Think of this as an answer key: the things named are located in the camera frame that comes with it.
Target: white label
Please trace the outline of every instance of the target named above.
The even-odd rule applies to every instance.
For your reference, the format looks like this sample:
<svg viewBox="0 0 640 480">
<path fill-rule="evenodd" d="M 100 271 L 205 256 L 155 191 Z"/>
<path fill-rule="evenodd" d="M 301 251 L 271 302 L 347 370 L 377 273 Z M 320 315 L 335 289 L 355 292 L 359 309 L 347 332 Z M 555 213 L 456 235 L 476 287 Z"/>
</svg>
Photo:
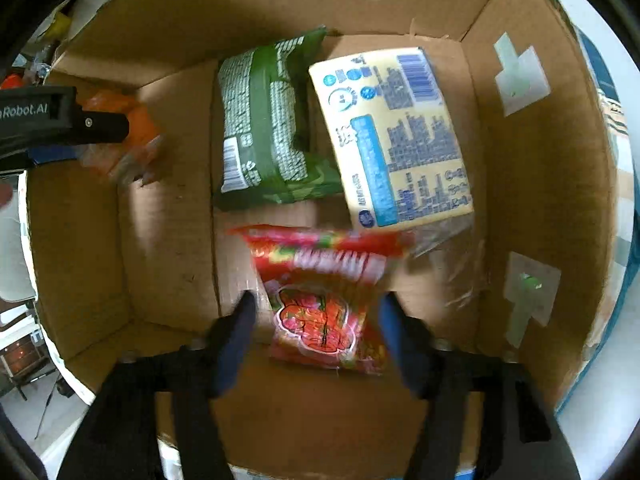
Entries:
<svg viewBox="0 0 640 480">
<path fill-rule="evenodd" d="M 505 117 L 551 93 L 545 71 L 532 46 L 518 56 L 505 32 L 495 42 L 494 49 L 502 65 L 495 83 L 500 92 Z"/>
<path fill-rule="evenodd" d="M 240 154 L 238 153 L 238 141 L 235 137 L 225 139 L 222 147 L 222 157 L 225 167 L 225 177 L 220 191 L 236 191 L 249 187 L 240 167 Z"/>
</svg>

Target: orange package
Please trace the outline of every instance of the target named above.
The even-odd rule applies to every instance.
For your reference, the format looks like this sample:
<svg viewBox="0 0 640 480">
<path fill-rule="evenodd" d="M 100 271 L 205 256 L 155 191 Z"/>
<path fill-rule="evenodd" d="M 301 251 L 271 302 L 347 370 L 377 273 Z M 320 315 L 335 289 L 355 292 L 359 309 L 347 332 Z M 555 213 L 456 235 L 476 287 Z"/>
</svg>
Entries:
<svg viewBox="0 0 640 480">
<path fill-rule="evenodd" d="M 82 103 L 82 109 L 121 113 L 129 120 L 129 135 L 119 144 L 89 144 L 79 160 L 115 182 L 144 184 L 156 179 L 151 164 L 158 156 L 160 135 L 145 105 L 135 97 L 103 89 Z"/>
<path fill-rule="evenodd" d="M 404 255 L 402 233 L 255 225 L 247 241 L 273 309 L 275 358 L 379 373 L 386 352 L 367 311 Z"/>
</svg>

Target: barcode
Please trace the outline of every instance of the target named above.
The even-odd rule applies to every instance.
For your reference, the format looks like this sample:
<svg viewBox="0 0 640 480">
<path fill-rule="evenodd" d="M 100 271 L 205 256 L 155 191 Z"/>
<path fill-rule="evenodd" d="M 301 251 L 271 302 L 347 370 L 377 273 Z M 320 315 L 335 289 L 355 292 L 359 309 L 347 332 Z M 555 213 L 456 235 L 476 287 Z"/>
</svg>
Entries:
<svg viewBox="0 0 640 480">
<path fill-rule="evenodd" d="M 220 192 L 236 191 L 249 187 L 240 168 L 240 153 L 238 152 L 238 140 L 235 136 L 225 139 L 222 146 L 222 160 L 225 168 Z"/>
<path fill-rule="evenodd" d="M 416 102 L 436 100 L 439 97 L 433 74 L 423 56 L 403 54 L 398 56 L 398 61 Z"/>
</svg>

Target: orange object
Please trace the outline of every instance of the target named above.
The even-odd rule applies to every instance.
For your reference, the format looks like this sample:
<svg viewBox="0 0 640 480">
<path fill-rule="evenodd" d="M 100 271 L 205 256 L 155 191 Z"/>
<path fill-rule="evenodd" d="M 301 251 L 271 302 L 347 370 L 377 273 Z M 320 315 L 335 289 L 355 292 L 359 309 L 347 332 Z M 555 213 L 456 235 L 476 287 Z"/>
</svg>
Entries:
<svg viewBox="0 0 640 480">
<path fill-rule="evenodd" d="M 21 88 L 24 86 L 24 81 L 17 74 L 9 74 L 4 78 L 2 84 L 0 84 L 0 90 L 7 90 L 9 88 Z"/>
<path fill-rule="evenodd" d="M 135 97 L 112 90 L 100 90 L 82 103 L 82 109 L 123 113 L 129 120 L 129 135 L 120 144 L 91 144 L 81 155 L 85 166 L 96 168 L 110 180 L 131 182 L 155 180 L 150 165 L 158 154 L 160 136 L 145 105 Z"/>
</svg>

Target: green snack bag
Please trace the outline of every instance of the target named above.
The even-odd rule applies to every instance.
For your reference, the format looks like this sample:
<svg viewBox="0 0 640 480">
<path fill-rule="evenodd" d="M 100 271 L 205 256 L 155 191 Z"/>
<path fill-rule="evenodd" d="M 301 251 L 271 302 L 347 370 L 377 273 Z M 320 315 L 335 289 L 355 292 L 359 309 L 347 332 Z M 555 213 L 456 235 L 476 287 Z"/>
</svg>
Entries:
<svg viewBox="0 0 640 480">
<path fill-rule="evenodd" d="M 342 192 L 336 167 L 308 152 L 306 78 L 324 27 L 230 57 L 218 82 L 225 107 L 220 209 L 291 203 Z"/>
</svg>

